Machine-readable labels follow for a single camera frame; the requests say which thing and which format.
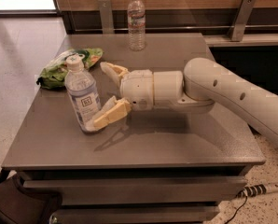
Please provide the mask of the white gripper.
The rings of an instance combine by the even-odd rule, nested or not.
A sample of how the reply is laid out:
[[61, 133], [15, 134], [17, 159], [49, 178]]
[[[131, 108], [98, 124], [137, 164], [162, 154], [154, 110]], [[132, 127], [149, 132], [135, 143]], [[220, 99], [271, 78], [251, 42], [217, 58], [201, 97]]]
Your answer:
[[122, 99], [112, 96], [89, 121], [85, 123], [88, 132], [97, 132], [107, 125], [125, 118], [134, 111], [151, 110], [153, 101], [153, 73], [150, 70], [134, 70], [101, 62], [102, 71], [120, 87]]

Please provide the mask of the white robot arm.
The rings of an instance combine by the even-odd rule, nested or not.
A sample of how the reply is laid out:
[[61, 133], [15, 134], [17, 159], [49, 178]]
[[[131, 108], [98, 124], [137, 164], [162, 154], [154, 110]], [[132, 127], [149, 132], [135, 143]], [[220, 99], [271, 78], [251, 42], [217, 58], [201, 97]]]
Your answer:
[[219, 103], [246, 121], [278, 147], [278, 95], [237, 76], [206, 58], [194, 58], [182, 71], [129, 71], [112, 63], [100, 63], [102, 71], [119, 88], [85, 124], [96, 132], [125, 118], [131, 111], [153, 108], [193, 111]]

